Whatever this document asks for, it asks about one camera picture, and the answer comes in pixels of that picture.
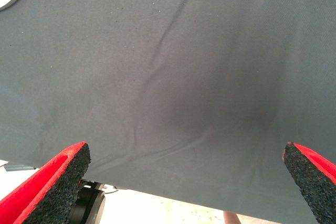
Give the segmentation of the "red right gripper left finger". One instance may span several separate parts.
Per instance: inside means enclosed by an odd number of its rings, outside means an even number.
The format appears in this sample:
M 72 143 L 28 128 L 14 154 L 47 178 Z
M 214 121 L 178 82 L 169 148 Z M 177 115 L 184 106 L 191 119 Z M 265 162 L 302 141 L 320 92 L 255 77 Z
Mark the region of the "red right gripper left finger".
M 89 163 L 86 142 L 58 153 L 1 200 L 1 223 L 68 223 Z

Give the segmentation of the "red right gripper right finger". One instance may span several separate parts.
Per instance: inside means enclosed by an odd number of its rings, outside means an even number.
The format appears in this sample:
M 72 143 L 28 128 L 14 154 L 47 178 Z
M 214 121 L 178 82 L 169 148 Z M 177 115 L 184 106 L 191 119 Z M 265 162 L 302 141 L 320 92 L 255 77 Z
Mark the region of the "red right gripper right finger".
M 314 150 L 286 144 L 282 160 L 318 223 L 335 223 L 335 164 Z

